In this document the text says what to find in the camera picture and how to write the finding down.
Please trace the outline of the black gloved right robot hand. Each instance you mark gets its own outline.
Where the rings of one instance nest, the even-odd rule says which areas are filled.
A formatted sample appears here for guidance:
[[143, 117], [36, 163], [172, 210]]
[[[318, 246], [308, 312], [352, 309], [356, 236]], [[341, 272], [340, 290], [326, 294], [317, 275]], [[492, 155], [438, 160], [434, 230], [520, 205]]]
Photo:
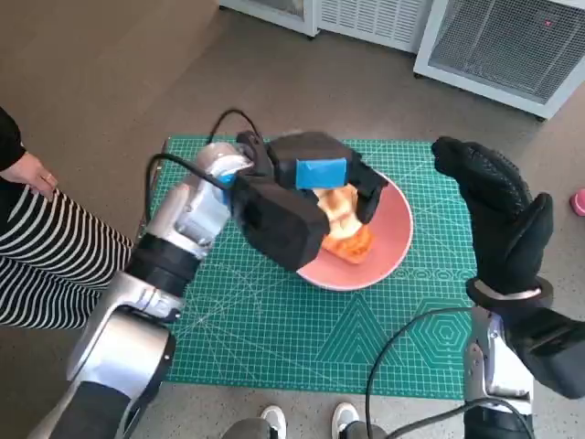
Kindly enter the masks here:
[[443, 136], [431, 151], [469, 210], [479, 280], [502, 295], [536, 289], [553, 231], [552, 197], [532, 197], [517, 166], [483, 145]]

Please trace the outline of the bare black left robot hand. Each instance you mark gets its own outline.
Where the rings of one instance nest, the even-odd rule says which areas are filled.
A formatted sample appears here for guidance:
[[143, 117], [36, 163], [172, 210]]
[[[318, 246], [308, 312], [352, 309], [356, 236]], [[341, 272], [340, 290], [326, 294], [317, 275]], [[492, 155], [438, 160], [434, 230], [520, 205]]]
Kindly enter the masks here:
[[364, 224], [373, 219], [388, 180], [351, 147], [330, 134], [301, 132], [274, 138], [266, 149], [281, 187], [308, 190], [351, 185], [357, 191], [357, 218]]

